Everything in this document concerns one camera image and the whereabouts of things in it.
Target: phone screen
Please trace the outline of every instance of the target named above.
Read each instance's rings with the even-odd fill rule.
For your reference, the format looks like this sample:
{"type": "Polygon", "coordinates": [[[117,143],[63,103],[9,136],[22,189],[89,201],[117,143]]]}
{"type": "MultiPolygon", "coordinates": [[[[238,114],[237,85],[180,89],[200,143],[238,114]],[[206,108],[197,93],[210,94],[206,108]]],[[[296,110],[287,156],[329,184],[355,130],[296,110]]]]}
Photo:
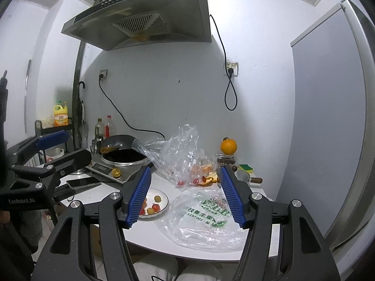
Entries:
{"type": "Polygon", "coordinates": [[[94,177],[85,177],[83,179],[71,179],[66,181],[66,183],[69,184],[70,187],[76,188],[80,186],[87,186],[91,184],[100,183],[100,181],[94,177]]]}

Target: plastic bag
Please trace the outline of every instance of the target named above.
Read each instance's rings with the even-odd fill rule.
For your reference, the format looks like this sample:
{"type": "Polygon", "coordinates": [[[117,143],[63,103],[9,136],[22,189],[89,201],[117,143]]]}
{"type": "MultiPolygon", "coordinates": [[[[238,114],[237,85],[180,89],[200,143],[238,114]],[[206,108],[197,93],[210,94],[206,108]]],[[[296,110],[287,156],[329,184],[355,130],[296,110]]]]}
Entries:
{"type": "Polygon", "coordinates": [[[169,140],[158,138],[142,144],[135,139],[132,148],[147,156],[164,178],[184,188],[214,171],[212,159],[197,147],[198,137],[195,126],[185,125],[169,140]]]}
{"type": "Polygon", "coordinates": [[[157,227],[178,245],[210,252],[243,250],[248,230],[233,220],[221,190],[177,197],[157,227]]]}

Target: plastic bottle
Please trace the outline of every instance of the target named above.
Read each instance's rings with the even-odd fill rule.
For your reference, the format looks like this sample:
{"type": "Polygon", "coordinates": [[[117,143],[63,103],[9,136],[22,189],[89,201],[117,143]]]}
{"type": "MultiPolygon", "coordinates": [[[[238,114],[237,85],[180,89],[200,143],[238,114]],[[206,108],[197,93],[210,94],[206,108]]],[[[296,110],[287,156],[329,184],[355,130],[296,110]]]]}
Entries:
{"type": "Polygon", "coordinates": [[[58,101],[53,109],[54,126],[67,126],[69,124],[66,101],[64,104],[65,107],[62,107],[61,101],[58,101]]]}
{"type": "Polygon", "coordinates": [[[95,125],[95,138],[102,138],[104,139],[104,124],[102,123],[102,119],[97,119],[97,124],[95,125]]]}
{"type": "Polygon", "coordinates": [[[107,121],[104,124],[104,135],[105,135],[106,138],[114,135],[114,128],[113,128],[113,124],[112,124],[111,115],[107,116],[107,121]]]}

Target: wall outlet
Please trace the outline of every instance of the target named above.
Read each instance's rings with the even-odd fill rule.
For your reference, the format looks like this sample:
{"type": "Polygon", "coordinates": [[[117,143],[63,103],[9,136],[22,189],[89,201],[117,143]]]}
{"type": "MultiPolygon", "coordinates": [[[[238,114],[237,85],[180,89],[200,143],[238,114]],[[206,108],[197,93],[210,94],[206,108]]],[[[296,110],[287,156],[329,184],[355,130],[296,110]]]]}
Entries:
{"type": "Polygon", "coordinates": [[[101,70],[100,72],[99,72],[99,78],[100,78],[100,80],[105,80],[105,79],[107,79],[107,74],[108,74],[108,70],[101,70]]]}
{"type": "Polygon", "coordinates": [[[228,70],[229,68],[233,69],[232,77],[237,77],[238,76],[238,62],[227,62],[226,70],[228,70]]]}

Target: white plate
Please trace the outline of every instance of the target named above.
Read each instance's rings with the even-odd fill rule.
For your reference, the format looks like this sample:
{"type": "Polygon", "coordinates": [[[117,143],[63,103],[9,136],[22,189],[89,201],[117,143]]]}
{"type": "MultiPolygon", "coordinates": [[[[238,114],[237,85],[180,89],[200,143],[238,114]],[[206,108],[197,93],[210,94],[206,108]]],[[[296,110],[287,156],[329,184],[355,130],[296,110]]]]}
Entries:
{"type": "Polygon", "coordinates": [[[144,209],[146,211],[146,213],[144,215],[139,215],[139,217],[142,218],[142,219],[156,217],[157,215],[162,213],[164,209],[166,209],[166,207],[168,205],[168,202],[169,202],[168,197],[166,196],[166,194],[164,192],[162,192],[158,189],[155,189],[155,188],[150,188],[149,191],[147,192],[147,195],[146,195],[147,206],[144,209]],[[154,199],[155,196],[160,196],[162,201],[160,203],[156,202],[155,199],[154,199]],[[154,204],[158,204],[160,206],[160,211],[155,212],[154,214],[148,214],[147,208],[151,208],[152,205],[154,205],[154,204]]]}

